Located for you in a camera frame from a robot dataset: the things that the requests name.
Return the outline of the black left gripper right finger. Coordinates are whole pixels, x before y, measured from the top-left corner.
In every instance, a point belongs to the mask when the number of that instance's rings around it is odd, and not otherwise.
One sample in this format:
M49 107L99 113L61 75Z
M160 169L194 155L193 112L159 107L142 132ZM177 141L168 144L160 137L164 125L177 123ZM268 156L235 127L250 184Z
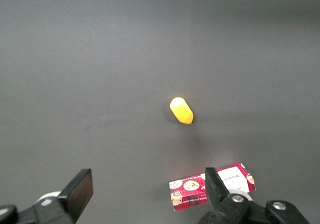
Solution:
M269 200L262 207L244 191L229 191L214 167L205 169L206 197L210 211L200 224L308 224L292 203Z

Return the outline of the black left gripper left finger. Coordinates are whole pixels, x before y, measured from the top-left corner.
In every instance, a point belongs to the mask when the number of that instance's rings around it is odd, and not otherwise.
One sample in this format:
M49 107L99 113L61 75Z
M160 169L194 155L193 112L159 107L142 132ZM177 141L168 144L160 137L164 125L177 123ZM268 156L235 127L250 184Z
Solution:
M0 206L2 224L75 224L93 196L92 170L81 169L61 191L41 196L29 208Z

